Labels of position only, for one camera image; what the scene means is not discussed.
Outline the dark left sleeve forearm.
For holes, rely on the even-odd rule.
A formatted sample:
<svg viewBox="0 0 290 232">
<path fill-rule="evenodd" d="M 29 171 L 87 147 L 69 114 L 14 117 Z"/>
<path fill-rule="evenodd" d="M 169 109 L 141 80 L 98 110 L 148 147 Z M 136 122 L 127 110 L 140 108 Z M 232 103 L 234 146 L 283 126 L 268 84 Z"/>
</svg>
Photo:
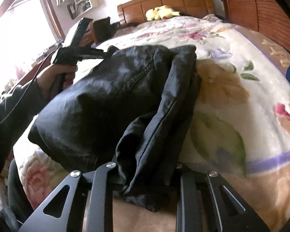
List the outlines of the dark left sleeve forearm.
<svg viewBox="0 0 290 232">
<path fill-rule="evenodd" d="M 0 102 L 0 173 L 12 147 L 46 104 L 36 80 L 17 86 Z"/>
</svg>

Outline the left hand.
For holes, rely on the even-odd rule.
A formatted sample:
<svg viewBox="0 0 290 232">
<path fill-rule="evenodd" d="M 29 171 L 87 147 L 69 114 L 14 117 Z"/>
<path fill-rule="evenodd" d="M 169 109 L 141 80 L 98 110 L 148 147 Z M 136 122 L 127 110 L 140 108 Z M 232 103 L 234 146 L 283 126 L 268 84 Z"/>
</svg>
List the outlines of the left hand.
<svg viewBox="0 0 290 232">
<path fill-rule="evenodd" d="M 36 79 L 42 98 L 49 100 L 53 98 L 52 93 L 54 91 L 57 94 L 59 93 L 59 86 L 54 85 L 57 78 L 59 78 L 59 81 L 61 78 L 64 78 L 62 85 L 63 90 L 70 87 L 74 82 L 76 71 L 77 66 L 70 66 L 67 64 L 51 64 L 45 68 Z"/>
</svg>

